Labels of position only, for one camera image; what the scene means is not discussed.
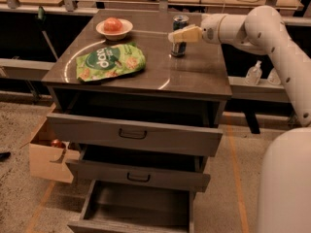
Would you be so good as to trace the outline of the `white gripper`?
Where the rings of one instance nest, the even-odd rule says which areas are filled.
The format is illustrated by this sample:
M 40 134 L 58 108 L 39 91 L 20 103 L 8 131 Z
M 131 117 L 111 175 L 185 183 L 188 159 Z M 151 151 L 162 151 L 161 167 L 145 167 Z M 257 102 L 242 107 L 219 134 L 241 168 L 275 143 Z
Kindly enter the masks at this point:
M 201 38 L 209 44 L 221 43 L 220 28 L 226 14 L 203 15 L 200 27 L 192 24 L 168 34 L 171 43 L 195 43 Z

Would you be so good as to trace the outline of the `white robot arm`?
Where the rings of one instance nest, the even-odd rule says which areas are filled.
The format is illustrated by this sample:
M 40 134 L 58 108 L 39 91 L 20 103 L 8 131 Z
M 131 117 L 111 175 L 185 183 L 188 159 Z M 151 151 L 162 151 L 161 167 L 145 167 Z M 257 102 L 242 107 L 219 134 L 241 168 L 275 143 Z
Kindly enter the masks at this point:
M 277 137 L 263 157 L 256 233 L 311 233 L 311 59 L 280 14 L 258 6 L 247 15 L 204 16 L 168 34 L 172 43 L 204 40 L 268 55 L 301 126 Z

